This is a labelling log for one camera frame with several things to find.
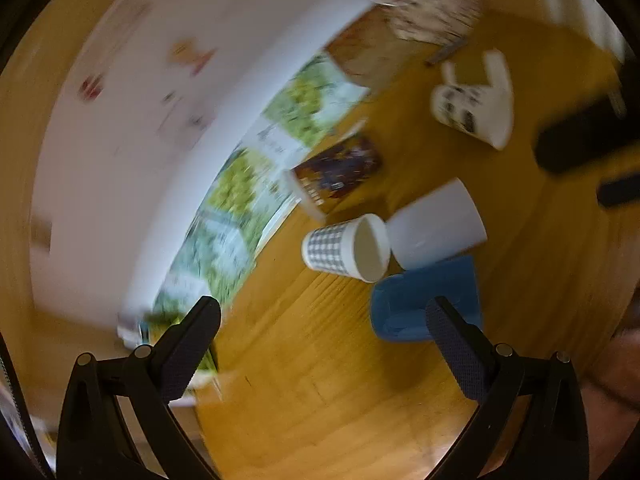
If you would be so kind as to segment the blue plastic cup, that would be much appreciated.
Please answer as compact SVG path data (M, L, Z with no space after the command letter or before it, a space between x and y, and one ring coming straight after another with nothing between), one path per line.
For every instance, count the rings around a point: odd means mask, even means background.
M431 340L425 308L446 297L470 324L483 326L474 260L461 256L384 278L372 289L370 321L378 338L390 342Z

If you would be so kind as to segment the white plastic cup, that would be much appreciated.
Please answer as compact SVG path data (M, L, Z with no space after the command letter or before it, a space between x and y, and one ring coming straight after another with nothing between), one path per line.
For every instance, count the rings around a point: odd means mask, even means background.
M399 209L386 228L390 249L404 270L449 259L487 240L482 217L460 179Z

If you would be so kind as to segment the checkered paper cup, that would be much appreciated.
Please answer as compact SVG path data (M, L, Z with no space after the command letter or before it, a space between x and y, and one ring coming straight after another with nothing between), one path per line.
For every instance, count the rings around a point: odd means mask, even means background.
M376 214L364 214L316 229L305 236L302 257L311 270L375 283L390 264L386 224Z

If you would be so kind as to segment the plain white paper cup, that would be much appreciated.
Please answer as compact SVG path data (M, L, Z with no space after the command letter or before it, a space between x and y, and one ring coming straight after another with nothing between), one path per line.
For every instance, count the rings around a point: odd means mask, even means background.
M502 151L509 143L512 134L513 116L513 88L510 70L506 64L506 57L497 50L488 50L483 53L484 69L488 84L467 84L467 86L488 86L495 90L496 99L491 105L486 120L480 127L480 134L468 136L489 144L496 151ZM442 64L443 84L456 84L456 70L454 63L447 61Z

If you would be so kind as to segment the black-print white paper cup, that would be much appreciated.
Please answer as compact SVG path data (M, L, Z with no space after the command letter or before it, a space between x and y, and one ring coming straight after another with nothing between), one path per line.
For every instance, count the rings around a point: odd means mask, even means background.
M488 86L440 84L432 92L431 110L441 124L478 136L496 92Z

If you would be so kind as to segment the brown patterned paper cup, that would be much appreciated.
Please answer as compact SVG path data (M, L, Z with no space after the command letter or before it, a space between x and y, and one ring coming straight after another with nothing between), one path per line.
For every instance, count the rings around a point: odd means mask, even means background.
M318 221L382 167L371 140L355 133L284 173L285 182L306 213Z

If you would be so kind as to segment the green leaf poster strip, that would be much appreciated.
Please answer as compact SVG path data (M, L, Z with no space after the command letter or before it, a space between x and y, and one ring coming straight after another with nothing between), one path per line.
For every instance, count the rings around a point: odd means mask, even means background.
M176 322L203 296L232 304L258 254L297 204L285 171L305 160L367 92L326 50L284 85L213 180L145 313L146 324Z

